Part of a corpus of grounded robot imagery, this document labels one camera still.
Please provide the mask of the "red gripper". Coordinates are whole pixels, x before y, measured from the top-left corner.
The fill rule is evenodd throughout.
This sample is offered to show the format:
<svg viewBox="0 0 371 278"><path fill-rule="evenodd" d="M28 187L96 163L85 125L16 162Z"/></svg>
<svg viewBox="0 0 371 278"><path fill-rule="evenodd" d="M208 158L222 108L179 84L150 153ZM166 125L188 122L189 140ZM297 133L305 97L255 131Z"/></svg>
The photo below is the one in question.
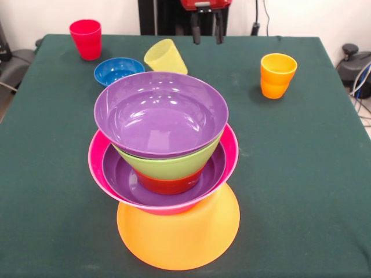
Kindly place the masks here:
<svg viewBox="0 0 371 278"><path fill-rule="evenodd" d="M181 0L183 8L187 11L212 11L214 10L215 17L215 36L216 43L223 43L223 14L221 9L231 5L232 0ZM196 45L201 42L201 30L199 27L198 13L191 13L191 30L193 41Z"/></svg>

